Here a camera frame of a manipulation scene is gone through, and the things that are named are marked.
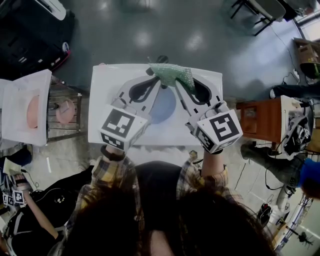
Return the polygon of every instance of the yellow plaid shirt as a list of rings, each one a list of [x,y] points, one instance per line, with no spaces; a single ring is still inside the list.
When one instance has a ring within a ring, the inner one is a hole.
[[[222,197],[227,199],[228,201],[232,202],[242,202],[242,197],[229,189],[227,186],[228,184],[228,170],[227,167],[224,167],[224,171],[220,174],[214,176],[207,176],[202,177],[200,175],[200,171],[196,168],[193,164],[195,159],[190,156],[190,158],[184,163],[181,168],[181,172],[178,178],[177,186],[176,186],[176,199],[179,200],[181,197],[186,195],[190,192],[195,192],[198,189],[204,186],[215,187],[217,193],[219,193]],[[140,199],[140,191],[139,191],[139,184],[138,178],[135,170],[135,166],[133,162],[126,157],[124,160],[120,162],[112,161],[111,163],[103,161],[103,158],[100,156],[95,166],[92,170],[92,181],[91,184],[84,185],[81,188],[81,191],[78,195],[77,203],[75,206],[75,210],[72,213],[66,227],[67,227],[67,234],[70,233],[73,224],[75,223],[77,213],[79,210],[82,210],[86,207],[87,203],[84,200],[86,195],[90,193],[91,189],[95,186],[95,183],[99,181],[103,181],[107,183],[107,185],[111,188],[114,184],[114,181],[121,181],[128,175],[133,175],[134,180],[132,184],[132,190],[135,196],[135,209],[136,209],[136,216],[135,220],[139,222],[139,234],[140,239],[137,244],[138,253],[139,249],[142,248],[142,233],[145,228],[145,220],[144,220],[144,212],[141,206],[141,199]]]

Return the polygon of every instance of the chair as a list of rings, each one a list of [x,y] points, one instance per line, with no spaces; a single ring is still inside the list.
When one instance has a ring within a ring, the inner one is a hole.
[[[239,5],[238,8],[235,10],[234,14],[231,16],[231,19],[234,18],[236,13],[240,10],[243,5],[251,8],[253,7],[255,10],[254,12],[258,11],[260,14],[264,16],[254,25],[257,25],[261,22],[268,20],[269,22],[261,28],[257,33],[254,34],[256,37],[259,35],[263,30],[269,27],[275,21],[281,21],[283,16],[286,14],[286,9],[279,3],[277,0],[237,0],[233,5],[232,8],[236,5]]]

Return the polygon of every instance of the hair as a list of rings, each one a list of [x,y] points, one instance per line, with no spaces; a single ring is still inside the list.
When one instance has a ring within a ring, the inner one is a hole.
[[[139,222],[134,220],[134,195],[101,185],[94,195],[78,213],[62,255],[135,255]],[[175,256],[275,255],[255,214],[212,189],[189,193],[167,210],[176,222],[172,230],[179,231],[164,232]],[[142,255],[150,255],[150,237],[149,231],[142,234]]]
[[[320,184],[313,179],[306,178],[301,189],[308,198],[320,199]]]

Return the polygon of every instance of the chair leg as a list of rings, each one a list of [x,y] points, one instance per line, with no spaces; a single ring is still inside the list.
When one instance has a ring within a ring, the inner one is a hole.
[[[254,25],[259,24],[260,22],[264,22],[265,20],[267,20],[267,18],[261,18],[259,21],[257,21],[256,23],[254,23]]]
[[[273,22],[274,22],[274,20],[271,20],[267,25],[265,25],[257,33],[255,33],[254,36],[256,37],[257,35],[259,35],[262,31],[264,31],[267,27],[269,27]]]
[[[232,14],[231,19],[234,18],[234,16],[237,14],[237,12],[240,10],[240,8],[244,5],[245,2],[245,0],[241,0],[241,3],[239,4],[238,8],[235,10],[234,14]]]
[[[242,1],[242,0],[237,0],[237,1],[231,6],[231,8],[233,8],[233,7],[235,7],[236,5],[240,4],[241,1]]]

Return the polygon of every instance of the white table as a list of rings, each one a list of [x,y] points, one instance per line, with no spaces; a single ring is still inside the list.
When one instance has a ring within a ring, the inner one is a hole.
[[[93,67],[89,119],[88,119],[88,142],[104,144],[98,131],[102,110],[105,104],[111,104],[113,97],[117,94],[121,86],[131,80],[141,76],[146,76],[148,64],[108,64]],[[193,74],[203,76],[218,89],[221,97],[222,74],[191,68]],[[176,89],[172,90],[176,99],[176,106],[173,114],[159,124],[151,124],[135,145],[138,146],[198,146],[199,141],[190,134],[185,123],[189,120],[189,114],[183,109],[178,98]]]

